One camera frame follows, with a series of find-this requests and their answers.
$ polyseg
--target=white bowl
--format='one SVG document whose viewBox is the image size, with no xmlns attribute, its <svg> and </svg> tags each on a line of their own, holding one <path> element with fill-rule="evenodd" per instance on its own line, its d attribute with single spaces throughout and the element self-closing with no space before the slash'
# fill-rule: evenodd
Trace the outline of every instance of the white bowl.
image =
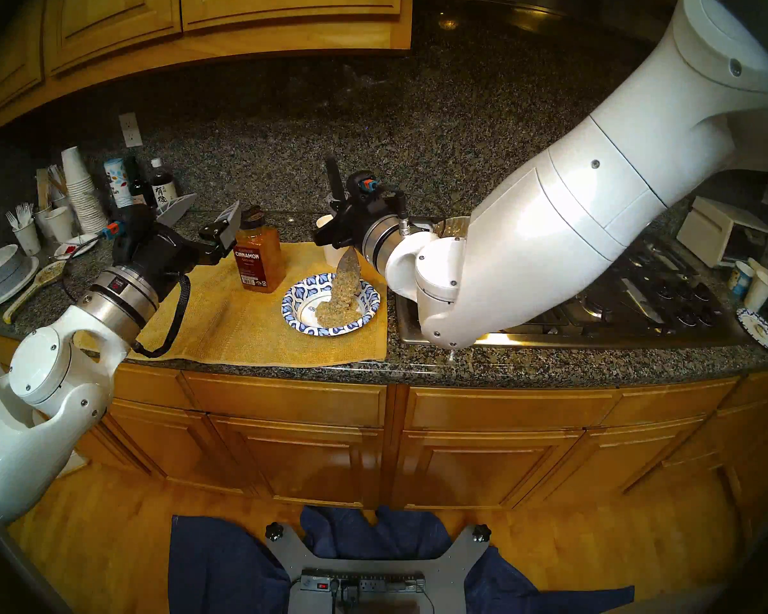
<svg viewBox="0 0 768 614">
<path fill-rule="evenodd" d="M 321 327 L 316 319 L 316 308 L 324 301 L 330 301 L 334 272 L 311 275 L 294 283 L 282 299 L 282 316 L 287 325 L 298 332 L 311 336 L 340 336 L 358 330 L 370 323 L 381 305 L 381 297 L 370 284 L 361 280 L 359 318 L 341 327 Z"/>
</svg>

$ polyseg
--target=soy sauce bottle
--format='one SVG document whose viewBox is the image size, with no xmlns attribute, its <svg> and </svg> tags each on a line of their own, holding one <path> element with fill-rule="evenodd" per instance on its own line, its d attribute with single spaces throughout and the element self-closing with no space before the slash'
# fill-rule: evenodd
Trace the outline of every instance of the soy sauce bottle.
<svg viewBox="0 0 768 614">
<path fill-rule="evenodd" d="M 156 208 L 156 198 L 150 184 L 139 172 L 137 159 L 130 155 L 125 159 L 125 171 L 128 172 L 128 187 L 131 189 L 131 200 L 135 204 L 147 204 L 151 209 Z"/>
</svg>

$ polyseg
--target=yellow towel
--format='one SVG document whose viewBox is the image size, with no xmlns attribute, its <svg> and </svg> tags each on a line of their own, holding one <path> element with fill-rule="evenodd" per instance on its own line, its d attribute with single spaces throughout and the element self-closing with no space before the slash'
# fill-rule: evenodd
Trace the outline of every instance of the yellow towel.
<svg viewBox="0 0 768 614">
<path fill-rule="evenodd" d="M 314 243 L 282 244 L 287 275 L 279 288 L 265 295 L 242 288 L 231 253 L 215 266 L 197 266 L 188 274 L 191 299 L 171 349 L 160 358 L 186 358 L 205 364 L 276 367 L 321 367 L 387 355 L 387 285 L 365 260 L 361 276 L 378 291 L 381 305 L 370 323 L 341 336 L 311 336 L 288 327 L 282 318 L 282 298 L 294 283 L 317 272 L 332 272 L 324 252 Z M 162 345 L 173 320 L 179 286 L 162 302 L 137 340 L 149 350 Z M 87 334 L 75 337 L 87 350 L 96 345 Z"/>
</svg>

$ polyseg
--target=cup of forks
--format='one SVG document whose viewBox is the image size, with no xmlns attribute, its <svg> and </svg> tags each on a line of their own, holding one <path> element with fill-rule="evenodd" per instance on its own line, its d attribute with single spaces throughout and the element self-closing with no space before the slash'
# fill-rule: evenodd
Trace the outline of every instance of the cup of forks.
<svg viewBox="0 0 768 614">
<path fill-rule="evenodd" d="M 34 228 L 33 211 L 30 202 L 18 204 L 15 208 L 17 215 L 11 211 L 5 212 L 5 217 L 11 224 L 11 230 L 23 251 L 27 256 L 36 255 L 40 252 L 40 240 L 37 237 L 37 228 Z"/>
</svg>

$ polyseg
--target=spoon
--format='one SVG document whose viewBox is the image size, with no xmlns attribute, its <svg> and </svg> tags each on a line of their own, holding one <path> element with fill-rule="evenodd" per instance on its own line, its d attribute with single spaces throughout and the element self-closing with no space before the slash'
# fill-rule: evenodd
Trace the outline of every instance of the spoon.
<svg viewBox="0 0 768 614">
<path fill-rule="evenodd" d="M 56 261 L 53 264 L 48 264 L 44 269 L 38 272 L 34 277 L 34 281 L 32 282 L 31 286 L 26 288 L 25 292 L 17 297 L 17 301 L 11 304 L 9 309 L 3 313 L 3 321 L 5 323 L 11 323 L 11 319 L 14 317 L 20 306 L 31 299 L 32 296 L 34 296 L 34 294 L 40 290 L 40 288 L 49 286 L 50 284 L 57 281 L 57 279 L 60 278 L 60 275 L 63 274 L 64 268 L 64 261 Z"/>
</svg>

